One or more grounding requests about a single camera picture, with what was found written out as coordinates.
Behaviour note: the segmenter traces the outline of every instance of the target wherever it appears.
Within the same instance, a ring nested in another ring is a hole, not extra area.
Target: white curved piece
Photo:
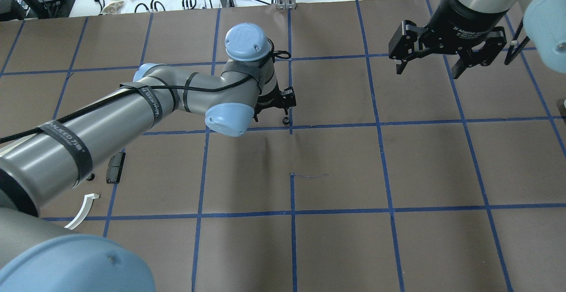
[[[95,193],[89,193],[88,195],[85,195],[83,199],[83,207],[80,208],[79,213],[77,214],[75,219],[69,222],[69,224],[66,225],[65,228],[73,230],[78,225],[80,225],[80,223],[83,222],[83,220],[87,217],[89,211],[91,211],[93,200],[98,198],[100,198],[100,196]]]

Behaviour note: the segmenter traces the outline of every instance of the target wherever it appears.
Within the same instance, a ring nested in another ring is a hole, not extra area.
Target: black strap
[[[198,74],[198,72],[194,72],[192,73],[188,79],[187,82],[184,84],[184,86],[190,86],[192,79]],[[187,96],[188,96],[188,90],[184,90],[183,92],[183,104],[184,104],[184,110],[186,110],[187,112],[191,112],[191,110],[188,108],[188,100],[187,100]]]
[[[79,171],[79,177],[77,178],[75,185],[71,188],[76,187],[79,184],[79,181],[83,181],[91,175],[91,152],[88,151],[87,145],[83,143],[79,136],[56,120],[46,122],[39,126],[39,129],[63,145],[69,154],[71,154],[71,157],[75,160],[77,170]]]
[[[261,81],[261,69],[258,68],[257,66],[250,66],[243,64],[242,62],[230,61],[227,62],[226,65],[224,66],[224,70],[222,71],[222,74],[231,71],[247,74],[253,77],[258,84]]]
[[[138,93],[147,101],[153,113],[152,127],[154,127],[161,121],[161,119],[163,118],[163,108],[161,106],[161,103],[159,102],[159,99],[147,84],[140,82],[129,82],[120,84],[120,87],[135,88]]]
[[[8,173],[2,169],[0,169],[0,190],[12,200],[18,211],[34,217],[38,216],[37,208],[30,198],[30,195],[28,195],[16,179],[12,178],[12,176],[8,175]]]

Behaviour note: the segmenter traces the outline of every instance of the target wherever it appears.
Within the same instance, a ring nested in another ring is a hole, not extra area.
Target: light blue joint cap
[[[140,68],[136,71],[136,73],[134,73],[134,82],[141,80],[150,69],[158,65],[166,65],[166,64],[146,63],[140,66]]]
[[[240,62],[257,61],[271,51],[265,33],[253,23],[240,23],[228,30],[224,45],[228,56]]]
[[[26,250],[0,269],[0,291],[154,292],[148,266],[117,243],[71,234]]]
[[[523,24],[544,64],[566,73],[565,0],[532,0],[525,10]]]
[[[244,135],[253,117],[253,108],[242,103],[222,103],[210,107],[204,115],[206,125],[230,137]]]

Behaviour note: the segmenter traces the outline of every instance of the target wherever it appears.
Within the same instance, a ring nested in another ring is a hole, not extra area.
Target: plastic bag
[[[120,9],[124,6],[123,0],[110,0],[110,2],[103,8],[103,14],[118,14]]]

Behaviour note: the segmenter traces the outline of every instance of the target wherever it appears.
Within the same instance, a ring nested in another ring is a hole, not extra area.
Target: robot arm
[[[289,53],[274,51],[259,26],[234,26],[225,44],[230,59],[219,77],[145,64],[115,93],[0,149],[0,290],[154,291],[135,254],[35,217],[175,110],[204,115],[208,127],[237,137],[262,109],[296,105],[273,68]]]
[[[524,28],[545,64],[566,73],[566,0],[519,0]],[[441,0],[430,22],[418,27],[404,20],[389,43],[389,57],[401,74],[408,62],[429,54],[458,54],[454,78],[477,64],[491,65],[507,44],[504,28],[496,27],[516,0]],[[474,48],[483,44],[481,49]]]

